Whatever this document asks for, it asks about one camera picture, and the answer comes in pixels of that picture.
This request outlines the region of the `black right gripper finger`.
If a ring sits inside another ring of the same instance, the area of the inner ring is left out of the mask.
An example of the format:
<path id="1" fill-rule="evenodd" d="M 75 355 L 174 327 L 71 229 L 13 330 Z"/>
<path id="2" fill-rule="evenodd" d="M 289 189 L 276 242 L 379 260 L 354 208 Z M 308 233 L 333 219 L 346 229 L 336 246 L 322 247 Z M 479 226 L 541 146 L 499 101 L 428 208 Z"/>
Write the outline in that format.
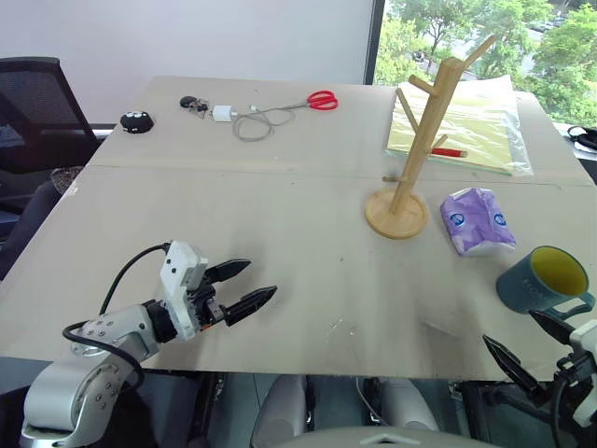
<path id="1" fill-rule="evenodd" d="M 575 329 L 570 324 L 540 310 L 530 310 L 529 315 L 557 342 L 564 345 L 571 344 L 570 336 Z"/>
<path id="2" fill-rule="evenodd" d="M 513 353 L 488 335 L 483 335 L 482 340 L 500 369 L 530 399 L 539 399 L 543 396 L 545 387 L 530 372 L 523 368 L 521 361 Z"/>

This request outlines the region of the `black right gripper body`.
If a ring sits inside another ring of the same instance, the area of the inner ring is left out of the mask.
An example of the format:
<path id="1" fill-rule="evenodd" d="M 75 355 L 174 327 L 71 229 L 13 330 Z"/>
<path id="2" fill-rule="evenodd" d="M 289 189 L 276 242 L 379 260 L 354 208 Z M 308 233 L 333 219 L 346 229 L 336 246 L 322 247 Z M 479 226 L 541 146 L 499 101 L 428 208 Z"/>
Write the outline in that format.
<path id="1" fill-rule="evenodd" d="M 544 406 L 555 398 L 556 389 L 563 385 L 560 404 L 563 407 L 578 407 L 587 396 L 587 385 L 582 369 L 585 368 L 587 356 L 573 353 L 561 358 L 551 381 L 540 382 L 539 405 Z"/>

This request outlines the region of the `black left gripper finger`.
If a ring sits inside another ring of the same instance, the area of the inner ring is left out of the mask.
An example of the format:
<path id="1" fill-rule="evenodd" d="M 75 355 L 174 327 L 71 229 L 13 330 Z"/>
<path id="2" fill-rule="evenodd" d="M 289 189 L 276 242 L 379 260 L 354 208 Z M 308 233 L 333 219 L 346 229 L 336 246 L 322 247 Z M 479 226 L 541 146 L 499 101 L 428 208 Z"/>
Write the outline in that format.
<path id="1" fill-rule="evenodd" d="M 207 269 L 208 283 L 221 283 L 236 276 L 251 264 L 249 259 L 230 259 Z"/>
<path id="2" fill-rule="evenodd" d="M 276 291 L 277 286 L 263 287 L 242 296 L 238 302 L 225 309 L 226 325 L 232 327 L 258 311 L 273 297 Z"/>

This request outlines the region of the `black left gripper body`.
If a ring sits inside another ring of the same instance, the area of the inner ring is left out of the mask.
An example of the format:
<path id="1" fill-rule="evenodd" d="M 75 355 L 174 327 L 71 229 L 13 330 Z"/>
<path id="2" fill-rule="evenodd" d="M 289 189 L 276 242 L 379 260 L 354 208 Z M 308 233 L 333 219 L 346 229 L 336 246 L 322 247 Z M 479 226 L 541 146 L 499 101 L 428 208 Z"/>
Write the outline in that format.
<path id="1" fill-rule="evenodd" d="M 198 331 L 204 331 L 225 319 L 224 307 L 215 300 L 214 283 L 220 282 L 222 276 L 219 273 L 206 273 L 200 284 L 187 294 Z"/>

